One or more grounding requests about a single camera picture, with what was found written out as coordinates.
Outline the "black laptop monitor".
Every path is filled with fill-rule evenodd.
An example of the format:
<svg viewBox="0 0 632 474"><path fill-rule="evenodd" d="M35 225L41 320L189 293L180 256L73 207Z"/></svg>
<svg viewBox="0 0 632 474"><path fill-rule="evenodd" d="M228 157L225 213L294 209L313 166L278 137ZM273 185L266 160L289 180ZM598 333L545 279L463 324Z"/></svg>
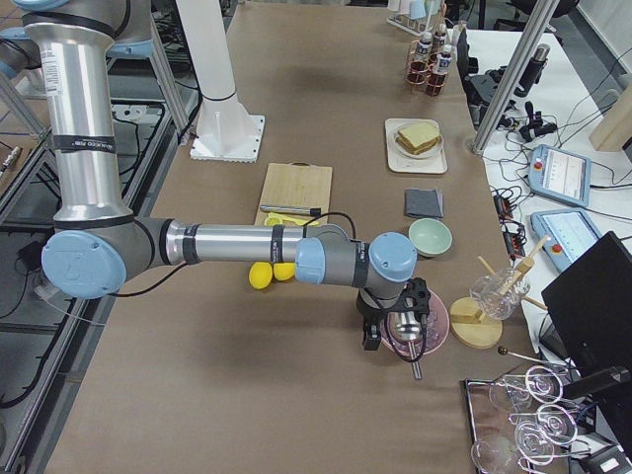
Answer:
<svg viewBox="0 0 632 474"><path fill-rule="evenodd" d="M580 370L631 367L631 254L613 232L561 272L542 296Z"/></svg>

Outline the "light blue cup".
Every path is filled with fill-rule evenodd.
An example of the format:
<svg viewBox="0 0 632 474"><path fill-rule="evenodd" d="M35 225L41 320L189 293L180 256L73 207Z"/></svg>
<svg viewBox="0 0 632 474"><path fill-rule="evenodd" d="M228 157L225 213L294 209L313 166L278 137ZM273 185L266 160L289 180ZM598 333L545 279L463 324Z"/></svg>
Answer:
<svg viewBox="0 0 632 474"><path fill-rule="evenodd" d="M427 15L425 0L411 0L408 16L411 20L421 20Z"/></svg>

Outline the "grey folded cloth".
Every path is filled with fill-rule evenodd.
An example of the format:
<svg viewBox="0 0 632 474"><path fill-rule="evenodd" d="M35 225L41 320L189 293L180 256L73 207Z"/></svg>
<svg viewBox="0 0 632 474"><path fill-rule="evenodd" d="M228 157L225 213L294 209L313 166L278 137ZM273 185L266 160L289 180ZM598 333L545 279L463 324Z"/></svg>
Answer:
<svg viewBox="0 0 632 474"><path fill-rule="evenodd" d="M406 189L404 214L415 218L443 218L443 195L439 190Z"/></svg>

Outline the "steel muddler black tip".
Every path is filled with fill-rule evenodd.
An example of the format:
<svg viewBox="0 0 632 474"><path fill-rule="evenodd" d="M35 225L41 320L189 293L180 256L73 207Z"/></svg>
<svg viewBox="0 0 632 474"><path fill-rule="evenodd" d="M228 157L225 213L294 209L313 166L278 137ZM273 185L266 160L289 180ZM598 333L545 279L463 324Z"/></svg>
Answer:
<svg viewBox="0 0 632 474"><path fill-rule="evenodd" d="M261 204L259 209L263 212L277 212L310 217L320 217L322 215L322 209L320 207Z"/></svg>

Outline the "mint green bowl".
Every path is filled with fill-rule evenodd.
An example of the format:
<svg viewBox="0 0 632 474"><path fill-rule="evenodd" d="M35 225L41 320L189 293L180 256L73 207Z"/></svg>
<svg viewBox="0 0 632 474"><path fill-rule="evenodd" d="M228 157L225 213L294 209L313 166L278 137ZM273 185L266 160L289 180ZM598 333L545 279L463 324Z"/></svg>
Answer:
<svg viewBox="0 0 632 474"><path fill-rule="evenodd" d="M441 221L422 218L414 221L408 229L408 237L419 255L436 257L447 252L452 245L452 234Z"/></svg>

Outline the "right tea bottle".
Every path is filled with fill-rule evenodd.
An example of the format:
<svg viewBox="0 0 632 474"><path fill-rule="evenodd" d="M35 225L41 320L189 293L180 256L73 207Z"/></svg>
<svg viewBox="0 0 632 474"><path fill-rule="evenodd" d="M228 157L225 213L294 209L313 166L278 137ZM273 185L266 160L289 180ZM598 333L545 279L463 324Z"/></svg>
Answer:
<svg viewBox="0 0 632 474"><path fill-rule="evenodd" d="M411 45L406 79L414 86L422 85L426 80L432 44L433 34L423 32Z"/></svg>

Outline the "upper whole lemon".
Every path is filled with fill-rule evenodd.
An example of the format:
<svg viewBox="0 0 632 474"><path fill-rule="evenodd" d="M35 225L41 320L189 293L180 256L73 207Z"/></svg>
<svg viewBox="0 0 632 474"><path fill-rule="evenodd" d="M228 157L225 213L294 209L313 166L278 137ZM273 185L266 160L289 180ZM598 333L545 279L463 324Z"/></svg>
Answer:
<svg viewBox="0 0 632 474"><path fill-rule="evenodd" d="M254 289L263 290L272 283L273 277L274 270L270 263L256 262L249 270L248 281Z"/></svg>

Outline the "blue teach pendant tablet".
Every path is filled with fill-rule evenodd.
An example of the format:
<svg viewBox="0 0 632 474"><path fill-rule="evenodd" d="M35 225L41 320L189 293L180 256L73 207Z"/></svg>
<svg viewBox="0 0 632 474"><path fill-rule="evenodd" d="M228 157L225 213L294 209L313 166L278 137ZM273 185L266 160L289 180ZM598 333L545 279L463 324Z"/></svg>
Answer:
<svg viewBox="0 0 632 474"><path fill-rule="evenodd" d="M587 207L590 201L592 161L548 145L531 152L528 183L537 195L567 205Z"/></svg>

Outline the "wooden mug tree stand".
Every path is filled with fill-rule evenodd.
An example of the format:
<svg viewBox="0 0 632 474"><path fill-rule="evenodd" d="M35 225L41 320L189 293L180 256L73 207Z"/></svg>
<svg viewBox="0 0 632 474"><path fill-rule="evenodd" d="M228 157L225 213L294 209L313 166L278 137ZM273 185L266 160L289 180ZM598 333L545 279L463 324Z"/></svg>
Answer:
<svg viewBox="0 0 632 474"><path fill-rule="evenodd" d="M513 286L518 279L524 278L532 269L534 266L534 256L544 247L548 240L549 237L544 236L539 240L535 248L527 256L523 257L515 267L506 268L517 271L517 275L512 278L509 286ZM486 276L494 275L498 272L495 271L482 256L478 257L478 261L488 272ZM520 303L523 301L527 301L544 311L548 310L544 303L528 295L526 295ZM470 297L470 292L467 297L458 299L450 306L449 318L450 329L453 335L461 343L474 349L483 350L493 347L500 340L503 333L504 320L495 320L488 317Z"/></svg>

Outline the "left rear tea bottle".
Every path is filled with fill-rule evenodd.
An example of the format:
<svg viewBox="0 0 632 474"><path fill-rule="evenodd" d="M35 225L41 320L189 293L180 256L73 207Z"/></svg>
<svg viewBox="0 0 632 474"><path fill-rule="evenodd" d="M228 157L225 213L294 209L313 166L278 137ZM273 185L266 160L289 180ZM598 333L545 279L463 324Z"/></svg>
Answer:
<svg viewBox="0 0 632 474"><path fill-rule="evenodd" d="M440 22L434 30L431 53L439 53L445 45L446 38L447 26L444 22Z"/></svg>

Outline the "cream rabbit serving tray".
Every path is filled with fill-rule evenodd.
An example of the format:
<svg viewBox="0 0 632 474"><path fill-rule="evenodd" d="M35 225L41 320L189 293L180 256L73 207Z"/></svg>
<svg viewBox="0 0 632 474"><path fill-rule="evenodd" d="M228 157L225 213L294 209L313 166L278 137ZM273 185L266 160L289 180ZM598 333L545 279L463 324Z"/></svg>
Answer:
<svg viewBox="0 0 632 474"><path fill-rule="evenodd" d="M387 164L391 171L397 173L418 173L441 175L447 171L447 161L444 152L444 141L440 149L435 153L423 156L422 158L412 158L405 156L399 149L394 139L394 132L402 125L416 122L430 122L438 126L433 119L422 118L388 118L384 123Z"/></svg>

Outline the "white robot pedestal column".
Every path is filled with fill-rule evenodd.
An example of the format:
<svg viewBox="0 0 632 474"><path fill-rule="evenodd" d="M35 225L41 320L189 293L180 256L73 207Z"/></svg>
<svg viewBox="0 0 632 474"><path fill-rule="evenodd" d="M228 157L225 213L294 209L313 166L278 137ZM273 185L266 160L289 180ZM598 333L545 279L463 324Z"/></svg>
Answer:
<svg viewBox="0 0 632 474"><path fill-rule="evenodd" d="M238 99L220 4L181 0L177 8L202 98L191 157L256 162L265 118Z"/></svg>

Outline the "bread slice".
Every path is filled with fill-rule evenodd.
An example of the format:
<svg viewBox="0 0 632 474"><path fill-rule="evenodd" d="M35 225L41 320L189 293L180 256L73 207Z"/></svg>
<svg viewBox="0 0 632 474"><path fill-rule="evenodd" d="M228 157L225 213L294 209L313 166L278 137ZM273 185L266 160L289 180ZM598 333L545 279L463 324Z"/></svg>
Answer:
<svg viewBox="0 0 632 474"><path fill-rule="evenodd" d="M397 133L413 149L423 147L440 136L438 128L428 122L417 122L402 126L397 130Z"/></svg>
<svg viewBox="0 0 632 474"><path fill-rule="evenodd" d="M437 150L440 149L440 146L442 145L442 140L440 138L423 143L418 147L413 147L410 143L406 142L402 138L397 138L395 142L398 146L398 149L405 156L411 156L413 158L421 158L422 156L435 153Z"/></svg>

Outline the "pink bowl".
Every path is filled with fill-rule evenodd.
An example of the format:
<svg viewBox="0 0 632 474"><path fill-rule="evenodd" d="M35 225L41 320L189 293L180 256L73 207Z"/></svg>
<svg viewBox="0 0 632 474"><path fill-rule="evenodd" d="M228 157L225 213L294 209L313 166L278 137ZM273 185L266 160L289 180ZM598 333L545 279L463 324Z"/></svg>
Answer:
<svg viewBox="0 0 632 474"><path fill-rule="evenodd" d="M450 321L445 305L433 290L430 289L429 292L431 294L430 314L428 316L427 343L424 351L424 356L437 351L438 348L440 348L440 346L447 339L450 330ZM384 322L381 323L380 329L382 344L385 345L388 350L394 353L395 351L390 344L384 330ZM404 344L402 341L396 339L395 335L392 335L392 340L395 343L395 347L401 354L403 354L405 357L410 357L410 352L407 344ZM419 350L422 348L422 341L415 341L415 347L417 352L419 352Z"/></svg>

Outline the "lower whole lemon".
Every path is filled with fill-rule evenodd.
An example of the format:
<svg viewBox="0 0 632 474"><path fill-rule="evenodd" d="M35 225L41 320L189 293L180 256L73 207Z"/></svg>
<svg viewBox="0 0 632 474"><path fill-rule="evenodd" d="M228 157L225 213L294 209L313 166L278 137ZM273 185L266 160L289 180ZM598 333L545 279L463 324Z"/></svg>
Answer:
<svg viewBox="0 0 632 474"><path fill-rule="evenodd" d="M294 263L276 263L273 264L273 275L277 281L288 281L294 278Z"/></svg>

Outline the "black thermos bottle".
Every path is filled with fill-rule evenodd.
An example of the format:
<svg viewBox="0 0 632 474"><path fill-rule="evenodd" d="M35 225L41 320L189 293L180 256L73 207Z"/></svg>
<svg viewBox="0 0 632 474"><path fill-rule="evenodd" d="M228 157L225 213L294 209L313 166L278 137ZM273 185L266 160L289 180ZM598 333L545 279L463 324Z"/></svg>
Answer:
<svg viewBox="0 0 632 474"><path fill-rule="evenodd" d="M547 63L549 51L550 46L546 43L541 43L537 46L514 89L514 94L517 97L526 97L532 87L539 82L542 71Z"/></svg>

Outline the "whole lemon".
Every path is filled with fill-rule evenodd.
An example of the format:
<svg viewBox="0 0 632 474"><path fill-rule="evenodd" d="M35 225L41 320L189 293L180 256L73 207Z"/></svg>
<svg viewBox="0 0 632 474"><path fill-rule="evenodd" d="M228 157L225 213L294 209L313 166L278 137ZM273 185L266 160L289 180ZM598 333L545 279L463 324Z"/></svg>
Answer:
<svg viewBox="0 0 632 474"><path fill-rule="evenodd" d="M273 275L277 281L288 281L294 278L294 263L276 263L273 264Z"/></svg>
<svg viewBox="0 0 632 474"><path fill-rule="evenodd" d="M274 270L270 263L256 262L249 270L248 281L254 289L263 290L272 283L273 277Z"/></svg>

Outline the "glass mug on stand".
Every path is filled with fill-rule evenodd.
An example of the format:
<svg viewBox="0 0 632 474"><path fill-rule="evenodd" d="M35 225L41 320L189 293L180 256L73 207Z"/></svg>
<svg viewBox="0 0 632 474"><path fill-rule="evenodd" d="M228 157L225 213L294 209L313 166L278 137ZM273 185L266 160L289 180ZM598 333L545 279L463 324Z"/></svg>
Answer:
<svg viewBox="0 0 632 474"><path fill-rule="evenodd" d="M509 286L516 275L514 269L503 269L494 275L481 276L470 288L470 297L488 317L508 319L530 291L530 281L526 277Z"/></svg>

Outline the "silver metal scoop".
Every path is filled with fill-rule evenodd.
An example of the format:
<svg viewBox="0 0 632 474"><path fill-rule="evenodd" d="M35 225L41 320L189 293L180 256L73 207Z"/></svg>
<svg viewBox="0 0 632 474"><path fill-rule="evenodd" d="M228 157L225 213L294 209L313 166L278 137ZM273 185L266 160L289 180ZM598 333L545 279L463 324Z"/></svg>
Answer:
<svg viewBox="0 0 632 474"><path fill-rule="evenodd" d="M395 314L395 332L399 339L408 346L414 379L421 381L423 373L420 359L426 348L426 327L416 319L413 311L401 312Z"/></svg>

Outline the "aluminium frame post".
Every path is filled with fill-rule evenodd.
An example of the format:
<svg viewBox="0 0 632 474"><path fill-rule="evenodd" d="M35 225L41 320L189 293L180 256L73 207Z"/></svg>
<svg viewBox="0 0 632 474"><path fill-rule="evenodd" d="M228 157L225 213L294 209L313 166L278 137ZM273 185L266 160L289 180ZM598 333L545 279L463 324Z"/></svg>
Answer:
<svg viewBox="0 0 632 474"><path fill-rule="evenodd" d="M538 0L532 14L527 21L519 41L513 51L508 68L500 81L497 91L479 124L477 133L472 141L472 152L482 156L483 152L496 130L511 95L521 77L526 65L537 47L546 25L552 18L558 0Z"/></svg>

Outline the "front tea bottle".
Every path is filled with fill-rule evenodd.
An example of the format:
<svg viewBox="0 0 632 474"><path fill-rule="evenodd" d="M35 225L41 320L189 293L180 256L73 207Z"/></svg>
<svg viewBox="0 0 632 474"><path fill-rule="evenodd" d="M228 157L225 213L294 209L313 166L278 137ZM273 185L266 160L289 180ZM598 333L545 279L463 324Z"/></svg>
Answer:
<svg viewBox="0 0 632 474"><path fill-rule="evenodd" d="M452 46L445 44L440 52L436 55L431 75L429 76L425 93L431 97L438 96L443 86L445 85L446 78L450 64L452 62Z"/></svg>

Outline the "wooden cutting board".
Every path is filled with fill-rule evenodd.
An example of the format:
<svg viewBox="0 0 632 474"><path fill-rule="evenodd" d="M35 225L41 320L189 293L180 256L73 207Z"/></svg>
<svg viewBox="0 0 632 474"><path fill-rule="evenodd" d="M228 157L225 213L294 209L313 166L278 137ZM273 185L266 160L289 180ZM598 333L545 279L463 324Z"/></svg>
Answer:
<svg viewBox="0 0 632 474"><path fill-rule="evenodd" d="M270 163L259 204L289 205L330 210L333 168Z"/></svg>

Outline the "tea bottle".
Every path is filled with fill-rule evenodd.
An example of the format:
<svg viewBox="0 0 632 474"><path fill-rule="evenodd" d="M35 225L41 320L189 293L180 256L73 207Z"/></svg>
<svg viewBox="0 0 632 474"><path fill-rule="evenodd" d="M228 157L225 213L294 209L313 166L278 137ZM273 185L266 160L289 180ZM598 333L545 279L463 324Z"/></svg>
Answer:
<svg viewBox="0 0 632 474"><path fill-rule="evenodd" d="M440 22L434 30L431 53L439 53L445 45L446 38L447 26L444 22Z"/></svg>
<svg viewBox="0 0 632 474"><path fill-rule="evenodd" d="M450 64L452 62L452 46L445 44L440 52L436 55L431 75L429 76L425 93L431 97L438 96L443 86L445 85L446 78Z"/></svg>
<svg viewBox="0 0 632 474"><path fill-rule="evenodd" d="M406 79L414 86L422 85L426 80L432 44L433 34L423 32L411 45Z"/></svg>

